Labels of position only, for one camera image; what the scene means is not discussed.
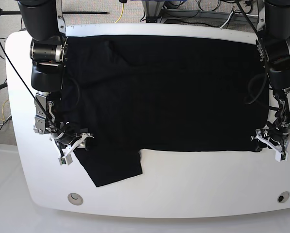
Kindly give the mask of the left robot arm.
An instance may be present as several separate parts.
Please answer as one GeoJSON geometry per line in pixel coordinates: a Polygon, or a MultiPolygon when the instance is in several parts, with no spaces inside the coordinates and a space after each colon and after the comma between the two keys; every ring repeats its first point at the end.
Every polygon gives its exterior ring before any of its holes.
{"type": "Polygon", "coordinates": [[[262,88],[269,83],[278,107],[275,121],[257,129],[253,140],[275,151],[277,161],[288,158],[290,142],[290,0],[259,0],[258,22],[252,26],[261,61],[264,62],[262,88]]]}

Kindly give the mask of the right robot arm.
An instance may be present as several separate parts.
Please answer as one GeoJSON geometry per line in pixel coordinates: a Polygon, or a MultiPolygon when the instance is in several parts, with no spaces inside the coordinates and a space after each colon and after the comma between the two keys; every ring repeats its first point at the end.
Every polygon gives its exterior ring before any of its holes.
{"type": "Polygon", "coordinates": [[[32,37],[32,88],[36,108],[34,131],[50,134],[59,153],[61,165],[72,163],[71,154],[76,148],[87,147],[92,134],[64,122],[63,115],[75,111],[80,103],[81,89],[76,80],[65,75],[67,40],[65,20],[60,0],[19,0],[18,6],[27,32],[32,37]],[[68,110],[60,109],[64,80],[74,84],[76,103],[68,110]]]}

